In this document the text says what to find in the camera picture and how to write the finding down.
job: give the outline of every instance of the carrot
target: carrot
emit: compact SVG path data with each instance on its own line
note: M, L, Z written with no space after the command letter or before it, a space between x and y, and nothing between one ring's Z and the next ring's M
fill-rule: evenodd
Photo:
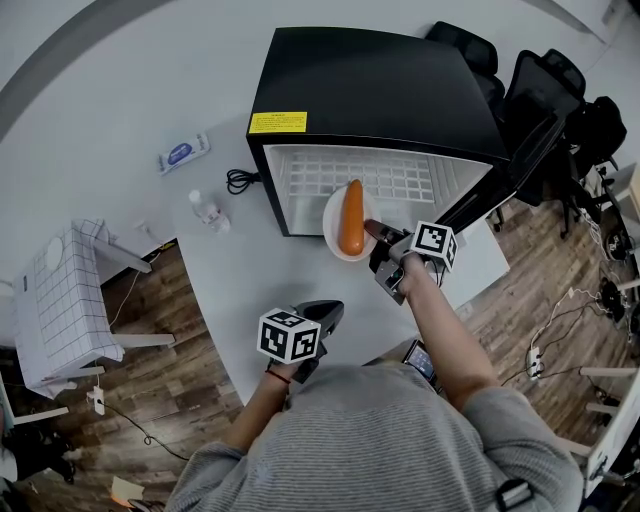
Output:
M349 184L342 205L342 229L340 249L349 256L357 256L364 249L364 209L362 183L353 180Z

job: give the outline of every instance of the wooden floor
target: wooden floor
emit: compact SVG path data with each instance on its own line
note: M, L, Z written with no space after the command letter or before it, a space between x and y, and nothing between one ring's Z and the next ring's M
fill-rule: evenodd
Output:
M574 228L567 241L560 239L560 211L556 206L531 209L511 202L505 216L505 228L497 238L511 271L459 312L480 337L502 380L524 368L525 351L533 334L546 323L569 286L597 291L601 259L583 224ZM630 275L628 269L616 265L614 271L620 277ZM179 249L162 254L153 267L154 272L138 278L114 330L172 332L180 344L171 349L131 350L122 363L100 361L107 368L100 384L107 404L188 456L216 439L238 414L241 404L206 330ZM123 274L104 287L109 318L114 317L133 277L131 272ZM565 299L558 312L575 309L588 300L576 294ZM539 346L565 334L579 314L559 318L538 340ZM545 373L579 365L633 366L630 348L626 326L616 330L611 320L586 309L566 339L545 352ZM58 400L71 413L52 422L55 429L81 447L76 485L68 486L53 473L32 477L39 494L28 483L19 483L32 509L124 510L109 499L114 475L143 485L146 498L165 501L184 462L155 443L143 444L143 434L112 412L107 411L104 417L96 415L85 403L85 394L96 383L95 378L78 382L77 390L64 392ZM603 382L597 384L606 387ZM507 386L525 393L557 434L584 443L597 437L598 416L583 412L585 403L594 399L593 390L577 371L535 384L520 375ZM11 390L20 393L16 401L30 407L25 390Z

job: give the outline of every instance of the grid paper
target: grid paper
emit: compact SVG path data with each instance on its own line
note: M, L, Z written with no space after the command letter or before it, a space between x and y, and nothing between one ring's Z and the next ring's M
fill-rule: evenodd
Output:
M14 315L18 322L16 348L27 385L43 385L43 379L84 366L100 356L122 360L124 352L113 339L107 321L93 250L96 237L108 240L106 228L102 227L102 221L74 220L56 234L64 246L58 268L51 271L46 265L49 243L30 264L35 288L31 289L32 297L27 297L27 302L32 305L35 301L32 311L37 317L33 321L39 326L40 340L23 339L18 318L24 315L20 317L17 311ZM14 283L14 288L22 293L26 275ZM31 354L34 350L43 351L45 364L42 357Z

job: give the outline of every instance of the striped sleeve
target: striped sleeve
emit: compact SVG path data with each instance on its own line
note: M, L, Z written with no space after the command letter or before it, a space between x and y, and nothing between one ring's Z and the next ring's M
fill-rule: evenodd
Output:
M217 489L246 454L224 443L211 443L195 452L167 503L166 512L195 512L200 501Z
M510 479L521 478L540 504L576 511L583 478L571 454L521 393L506 388L477 392L462 414L480 434L485 455Z

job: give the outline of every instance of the yellow warning label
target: yellow warning label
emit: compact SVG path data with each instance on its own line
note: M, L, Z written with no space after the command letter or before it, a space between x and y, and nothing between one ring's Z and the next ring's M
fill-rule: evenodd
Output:
M249 133L304 133L306 112L261 112L253 114Z

